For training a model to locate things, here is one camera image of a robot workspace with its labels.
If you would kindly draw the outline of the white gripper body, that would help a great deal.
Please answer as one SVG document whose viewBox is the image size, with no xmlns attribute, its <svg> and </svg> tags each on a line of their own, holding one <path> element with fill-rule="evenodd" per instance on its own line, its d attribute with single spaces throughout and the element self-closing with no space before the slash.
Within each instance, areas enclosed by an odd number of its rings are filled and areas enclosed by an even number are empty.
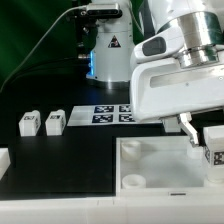
<svg viewBox="0 0 224 224">
<path fill-rule="evenodd" d="M 224 44 L 186 47 L 179 27 L 141 42 L 131 57 L 130 104 L 138 122 L 224 106 Z"/>
</svg>

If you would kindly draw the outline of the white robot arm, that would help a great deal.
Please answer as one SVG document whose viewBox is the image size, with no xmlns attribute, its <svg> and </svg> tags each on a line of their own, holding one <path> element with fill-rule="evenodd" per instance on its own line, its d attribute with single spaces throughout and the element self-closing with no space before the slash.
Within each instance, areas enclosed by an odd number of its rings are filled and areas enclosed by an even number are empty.
<svg viewBox="0 0 224 224">
<path fill-rule="evenodd" d="M 144 40 L 133 43 L 130 0 L 93 0 L 98 18 L 88 78 L 111 88 L 130 85 L 138 122 L 175 117 L 198 143 L 191 115 L 224 106 L 221 0 L 143 0 Z"/>
</svg>

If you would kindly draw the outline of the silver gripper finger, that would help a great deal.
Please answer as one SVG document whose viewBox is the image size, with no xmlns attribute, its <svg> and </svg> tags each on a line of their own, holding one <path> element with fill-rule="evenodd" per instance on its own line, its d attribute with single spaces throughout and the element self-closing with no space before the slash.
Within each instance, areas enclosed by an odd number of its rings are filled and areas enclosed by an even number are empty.
<svg viewBox="0 0 224 224">
<path fill-rule="evenodd" d="M 198 132 L 191 125 L 192 116 L 190 112 L 181 113 L 177 116 L 180 128 L 188 135 L 189 141 L 192 146 L 199 145 Z"/>
</svg>

